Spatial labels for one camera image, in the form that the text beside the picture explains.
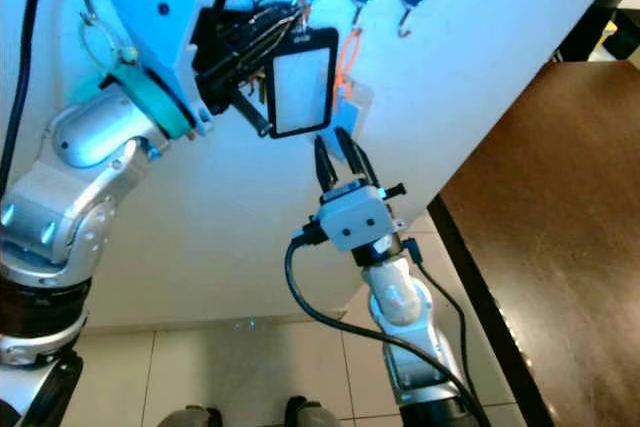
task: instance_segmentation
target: black wire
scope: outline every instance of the black wire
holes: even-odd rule
[[[287,253],[284,258],[284,269],[285,275],[287,278],[287,284],[289,285],[289,290],[293,295],[293,298],[298,303],[298,305],[304,310],[309,316],[313,317],[318,322],[321,322],[329,327],[333,327],[345,332],[349,332],[352,334],[360,335],[362,337],[368,337],[370,339],[379,340],[380,342],[386,342],[389,344],[396,345],[401,347],[420,359],[424,360],[427,364],[437,370],[440,374],[442,374],[449,382],[454,384],[462,397],[462,401],[467,406],[469,411],[476,417],[478,422],[480,422],[481,427],[491,427],[489,423],[489,419],[487,415],[484,413],[482,406],[479,404],[477,398],[469,392],[464,383],[458,379],[458,377],[451,372],[445,365],[439,362],[435,357],[429,355],[424,350],[416,347],[410,342],[407,342],[399,337],[395,337],[393,335],[385,334],[384,332],[376,332],[375,330],[365,329],[364,327],[360,327],[357,325],[347,324],[346,322],[341,322],[339,320],[332,319],[331,317],[327,317],[321,312],[314,309],[304,298],[298,284],[296,283],[293,276],[293,254],[299,247],[305,245],[304,242],[298,237],[291,241],[289,247],[287,248]]]
[[[18,82],[16,86],[15,96],[13,98],[13,106],[9,116],[9,124],[7,125],[7,133],[4,140],[4,148],[2,149],[2,160],[0,160],[0,199],[4,197],[9,180],[9,170],[13,160],[13,152],[16,147],[18,138],[18,129],[22,120],[22,112],[24,103],[27,99],[27,91],[29,89],[29,74],[31,70],[31,40],[33,38],[33,27],[36,21],[36,8],[38,0],[27,0],[24,8],[24,16],[22,19],[22,33],[20,37],[20,64],[18,67]]]
[[[471,373],[469,371],[469,358],[467,353],[467,322],[464,316],[464,311],[462,310],[460,305],[453,299],[453,297],[451,297],[449,292],[447,292],[444,287],[442,287],[430,274],[427,273],[421,262],[416,262],[416,265],[418,266],[418,269],[420,269],[420,272],[422,272],[422,275],[424,275],[429,283],[433,285],[445,299],[447,299],[447,301],[458,313],[458,320],[460,323],[460,351],[462,356],[462,370],[464,370],[464,376],[467,378],[469,390],[477,399],[478,393],[476,392],[475,385],[473,385],[473,380],[471,379]]]

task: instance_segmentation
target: tiled floor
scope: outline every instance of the tiled floor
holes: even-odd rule
[[[493,427],[525,427],[431,220],[419,219],[410,233],[425,267],[467,312],[472,375]],[[433,295],[436,322],[457,352],[455,312]],[[347,321],[373,326],[366,297],[363,286]],[[85,372],[65,427],[153,427],[186,404],[217,406],[229,427],[278,425],[296,394],[319,400],[344,426],[401,425],[380,345],[317,323],[88,335],[78,350]]]

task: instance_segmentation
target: white wall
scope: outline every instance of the white wall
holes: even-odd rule
[[[403,181],[393,202],[414,218],[522,91],[592,0],[428,0],[413,34],[396,36],[399,0],[373,0],[362,15],[353,76],[375,91],[360,142],[381,181]],[[0,0],[1,101],[6,122],[24,0]],[[99,11],[115,22],[108,0]],[[229,6],[248,7],[247,0]],[[43,0],[16,173],[39,132],[92,67],[78,47],[79,0]],[[319,0],[312,24],[344,38],[349,0]],[[297,311],[282,275],[291,232],[317,208],[312,145],[258,139],[234,111],[206,138],[177,142],[122,205],[95,278],[93,325],[206,320]],[[344,305],[359,282],[349,256],[325,245],[298,258],[320,306]]]

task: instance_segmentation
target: brown tabletop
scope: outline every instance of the brown tabletop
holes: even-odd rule
[[[545,67],[441,197],[468,248],[454,256],[477,266],[461,275],[472,301],[486,282],[556,425],[640,425],[640,72]],[[529,425],[543,425],[526,372],[489,337]]]

